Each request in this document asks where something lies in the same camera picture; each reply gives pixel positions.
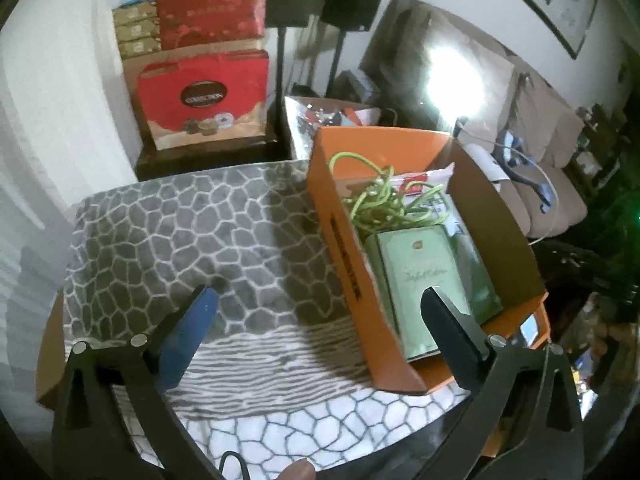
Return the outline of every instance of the oval label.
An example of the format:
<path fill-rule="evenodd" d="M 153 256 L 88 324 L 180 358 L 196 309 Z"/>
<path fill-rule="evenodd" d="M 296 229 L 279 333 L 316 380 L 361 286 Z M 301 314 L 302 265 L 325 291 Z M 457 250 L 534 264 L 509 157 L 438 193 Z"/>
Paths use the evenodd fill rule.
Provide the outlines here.
<path fill-rule="evenodd" d="M 192 108 L 206 108 L 218 104 L 226 97 L 226 86 L 220 81 L 198 81 L 185 87 L 181 101 Z"/>

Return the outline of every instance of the silver screw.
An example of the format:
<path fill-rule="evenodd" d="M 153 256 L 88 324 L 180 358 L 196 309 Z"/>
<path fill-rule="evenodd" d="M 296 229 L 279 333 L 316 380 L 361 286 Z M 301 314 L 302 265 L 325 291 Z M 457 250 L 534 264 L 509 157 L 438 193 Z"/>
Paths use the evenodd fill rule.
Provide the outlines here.
<path fill-rule="evenodd" d="M 489 336 L 489 343 L 491 343 L 491 346 L 495 348 L 504 348 L 505 346 L 507 346 L 507 340 L 501 335 L 497 334 Z"/>
<path fill-rule="evenodd" d="M 131 338 L 130 343 L 134 348 L 139 348 L 146 345 L 147 341 L 149 341 L 149 339 L 146 337 L 146 334 L 136 334 Z"/>
<path fill-rule="evenodd" d="M 79 341 L 72 348 L 72 351 L 74 354 L 81 354 L 85 350 L 86 350 L 86 343 L 84 341 Z"/>
<path fill-rule="evenodd" d="M 556 355 L 562 355 L 564 353 L 562 347 L 560 345 L 557 345 L 556 343 L 551 343 L 549 345 L 549 349 Z"/>

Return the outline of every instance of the green rope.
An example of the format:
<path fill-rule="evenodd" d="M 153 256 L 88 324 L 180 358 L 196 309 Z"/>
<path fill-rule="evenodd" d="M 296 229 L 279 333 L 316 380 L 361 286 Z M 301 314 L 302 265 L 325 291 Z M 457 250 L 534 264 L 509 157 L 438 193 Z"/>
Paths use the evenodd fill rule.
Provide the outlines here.
<path fill-rule="evenodd" d="M 438 225 L 449 216 L 448 212 L 444 216 L 435 216 L 431 211 L 424 212 L 421 207 L 427 200 L 442 191 L 444 188 L 442 184 L 432 186 L 427 182 L 414 180 L 404 186 L 404 190 L 398 192 L 391 185 L 391 179 L 394 176 L 392 166 L 379 168 L 368 158 L 353 152 L 340 152 L 332 156 L 329 160 L 331 174 L 334 174 L 335 163 L 344 157 L 355 158 L 378 174 L 376 179 L 357 198 L 342 199 L 350 210 L 351 222 L 363 235 Z M 417 197 L 409 205 L 404 205 L 406 190 L 413 186 L 429 187 L 430 190 Z"/>

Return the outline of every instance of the red gift bag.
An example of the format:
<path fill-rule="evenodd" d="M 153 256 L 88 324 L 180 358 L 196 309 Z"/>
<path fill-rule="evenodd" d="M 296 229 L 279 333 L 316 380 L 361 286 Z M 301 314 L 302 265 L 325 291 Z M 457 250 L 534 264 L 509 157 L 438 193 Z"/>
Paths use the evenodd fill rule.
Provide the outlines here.
<path fill-rule="evenodd" d="M 264 135 L 268 70 L 263 50 L 146 66 L 138 95 L 156 148 Z"/>
<path fill-rule="evenodd" d="M 264 33 L 266 0 L 157 0 L 163 50 Z"/>

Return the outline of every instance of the black pole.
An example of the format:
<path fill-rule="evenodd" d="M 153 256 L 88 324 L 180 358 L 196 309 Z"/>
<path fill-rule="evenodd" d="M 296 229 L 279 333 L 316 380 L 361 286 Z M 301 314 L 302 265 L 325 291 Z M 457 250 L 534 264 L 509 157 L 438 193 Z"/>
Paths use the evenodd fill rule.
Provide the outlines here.
<path fill-rule="evenodd" d="M 335 73 L 338 72 L 338 63 L 340 63 L 340 54 L 342 54 L 342 46 L 344 38 L 347 35 L 346 30 L 338 31 L 338 41 L 335 44 L 334 62 L 331 64 L 331 72 L 329 72 L 329 82 L 326 84 L 326 92 L 324 97 L 331 97 L 331 90 L 334 87 Z"/>
<path fill-rule="evenodd" d="M 276 58 L 276 129 L 279 129 L 281 127 L 280 116 L 282 113 L 282 72 L 284 70 L 284 39 L 286 34 L 286 27 L 278 27 L 278 53 Z"/>

